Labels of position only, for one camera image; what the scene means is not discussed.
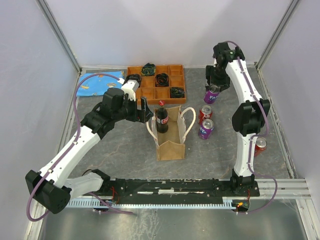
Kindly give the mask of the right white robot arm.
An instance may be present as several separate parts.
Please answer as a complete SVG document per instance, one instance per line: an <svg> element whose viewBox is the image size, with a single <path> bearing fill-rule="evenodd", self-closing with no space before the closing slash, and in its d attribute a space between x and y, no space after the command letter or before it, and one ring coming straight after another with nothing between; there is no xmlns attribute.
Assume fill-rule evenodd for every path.
<svg viewBox="0 0 320 240"><path fill-rule="evenodd" d="M233 86L239 106L231 118L237 134L236 162L232 169L229 189L236 196L255 186L254 153L256 141L263 127L268 128L271 103L259 94L247 70L245 55L230 41L213 47L214 63L205 68L205 101L214 101L219 93Z"/></svg>

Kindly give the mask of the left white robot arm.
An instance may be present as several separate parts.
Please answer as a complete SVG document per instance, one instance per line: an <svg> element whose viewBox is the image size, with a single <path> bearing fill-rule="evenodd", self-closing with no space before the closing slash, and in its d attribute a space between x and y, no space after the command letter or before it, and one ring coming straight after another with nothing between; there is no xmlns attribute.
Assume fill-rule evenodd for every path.
<svg viewBox="0 0 320 240"><path fill-rule="evenodd" d="M77 131L64 148L39 171L30 170L26 184L30 199L36 200L47 211L58 214L73 198L97 192L106 195L111 189L110 176L99 169L81 177L69 175L86 153L122 120L147 123L153 116L146 97L140 102L129 98L121 89L108 89L102 101L93 107L77 124Z"/></svg>

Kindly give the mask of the glass cola bottle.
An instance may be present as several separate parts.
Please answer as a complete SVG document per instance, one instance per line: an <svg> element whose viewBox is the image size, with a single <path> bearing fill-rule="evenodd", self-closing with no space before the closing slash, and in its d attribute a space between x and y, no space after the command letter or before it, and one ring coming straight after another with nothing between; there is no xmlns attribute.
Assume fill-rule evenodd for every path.
<svg viewBox="0 0 320 240"><path fill-rule="evenodd" d="M168 111L165 107L165 101L160 100L158 102L159 108L156 111L156 129L159 133L164 134L168 131L168 121L169 121L169 115Z"/></svg>

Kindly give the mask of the burlap canvas watermelon bag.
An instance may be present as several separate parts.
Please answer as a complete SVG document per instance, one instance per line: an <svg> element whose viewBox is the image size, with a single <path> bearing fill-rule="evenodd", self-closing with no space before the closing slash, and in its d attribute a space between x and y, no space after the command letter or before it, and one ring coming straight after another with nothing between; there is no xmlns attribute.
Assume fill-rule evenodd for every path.
<svg viewBox="0 0 320 240"><path fill-rule="evenodd" d="M167 109L168 131L160 133L157 131L156 117L153 116L147 123L146 129L155 142L155 152L157 161L174 161L185 158L185 141L188 133L196 121L196 111L192 107L181 110L180 106ZM186 125L184 115L192 113L192 121Z"/></svg>

